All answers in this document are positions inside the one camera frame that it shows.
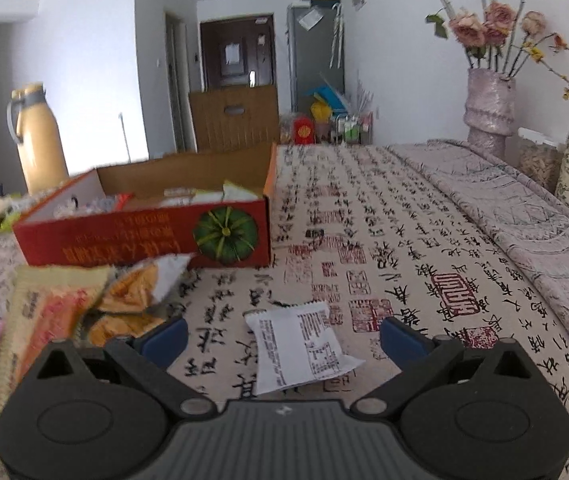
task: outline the gray refrigerator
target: gray refrigerator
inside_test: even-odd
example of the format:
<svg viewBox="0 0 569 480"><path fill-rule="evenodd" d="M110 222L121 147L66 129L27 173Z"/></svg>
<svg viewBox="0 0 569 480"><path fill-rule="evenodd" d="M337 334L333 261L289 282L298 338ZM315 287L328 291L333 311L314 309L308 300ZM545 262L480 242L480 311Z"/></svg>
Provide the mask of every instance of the gray refrigerator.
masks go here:
<svg viewBox="0 0 569 480"><path fill-rule="evenodd" d="M341 67L338 68L336 53L333 68L329 68L333 24L337 11L330 8L314 8L321 12L323 17L314 27L306 30L298 20L308 14L311 9L289 6L291 111L305 113L309 116L311 116L309 108L315 99L307 94L314 88L326 84L322 76L337 90L344 93L344 59Z"/></svg>

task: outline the brown door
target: brown door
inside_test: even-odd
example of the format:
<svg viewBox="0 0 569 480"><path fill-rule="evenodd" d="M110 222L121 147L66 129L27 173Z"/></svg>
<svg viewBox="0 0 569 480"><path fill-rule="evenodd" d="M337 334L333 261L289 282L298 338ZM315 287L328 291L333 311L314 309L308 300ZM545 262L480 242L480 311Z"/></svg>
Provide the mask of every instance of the brown door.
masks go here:
<svg viewBox="0 0 569 480"><path fill-rule="evenodd" d="M275 85L274 17L200 24L205 89Z"/></svg>

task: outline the pink rose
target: pink rose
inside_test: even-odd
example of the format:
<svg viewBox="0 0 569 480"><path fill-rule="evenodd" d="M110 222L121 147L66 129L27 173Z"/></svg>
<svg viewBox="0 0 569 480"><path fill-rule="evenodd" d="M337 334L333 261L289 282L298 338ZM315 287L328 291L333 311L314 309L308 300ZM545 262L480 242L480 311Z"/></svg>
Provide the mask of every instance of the pink rose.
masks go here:
<svg viewBox="0 0 569 480"><path fill-rule="evenodd" d="M460 12L449 22L449 26L458 41L465 47L484 46L486 43L485 27L477 14Z"/></svg>
<svg viewBox="0 0 569 480"><path fill-rule="evenodd" d="M485 40L488 45L502 46L509 37L509 30L497 27L494 23L487 22L484 24Z"/></svg>
<svg viewBox="0 0 569 480"><path fill-rule="evenodd" d="M537 36L547 28L547 19L541 12L530 10L522 19L522 30L529 36Z"/></svg>
<svg viewBox="0 0 569 480"><path fill-rule="evenodd" d="M509 32L513 30L515 11L510 5L491 0L491 4L487 7L486 12L487 22L493 23L497 28L505 28Z"/></svg>

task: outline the red cardboard box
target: red cardboard box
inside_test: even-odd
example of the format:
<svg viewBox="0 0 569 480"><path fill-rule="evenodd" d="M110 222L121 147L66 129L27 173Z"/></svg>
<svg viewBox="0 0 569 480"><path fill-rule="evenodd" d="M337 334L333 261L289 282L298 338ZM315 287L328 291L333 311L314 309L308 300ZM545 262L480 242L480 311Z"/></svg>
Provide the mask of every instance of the red cardboard box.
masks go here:
<svg viewBox="0 0 569 480"><path fill-rule="evenodd" d="M276 150L275 144L262 143L97 168L37 205L14 225L14 233L31 266L128 265L170 253L195 253L194 267L268 266ZM167 189L222 190L225 180L260 199L160 207ZM82 205L120 193L134 196L122 211L53 217L74 197Z"/></svg>

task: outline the brown cardboard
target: brown cardboard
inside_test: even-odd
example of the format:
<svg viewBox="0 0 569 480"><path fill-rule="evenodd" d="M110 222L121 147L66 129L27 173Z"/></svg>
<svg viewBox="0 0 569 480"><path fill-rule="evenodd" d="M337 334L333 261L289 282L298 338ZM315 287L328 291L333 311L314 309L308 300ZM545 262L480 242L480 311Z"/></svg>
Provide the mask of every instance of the brown cardboard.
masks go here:
<svg viewBox="0 0 569 480"><path fill-rule="evenodd" d="M199 152L228 152L280 140L275 86L192 92L189 101Z"/></svg>
<svg viewBox="0 0 569 480"><path fill-rule="evenodd" d="M195 253L195 267L268 266L276 153L276 146L266 143L236 152L183 153L91 170L21 218L14 225L14 233L32 266L126 265L170 253ZM254 190L260 198L252 202L158 207L166 189L222 190L225 180ZM71 197L88 203L118 193L135 194L133 210L127 207L106 214L53 219L57 206ZM254 248L237 261L217 259L218 254L207 256L196 242L198 226L221 208L234 215L250 216L255 225Z"/></svg>

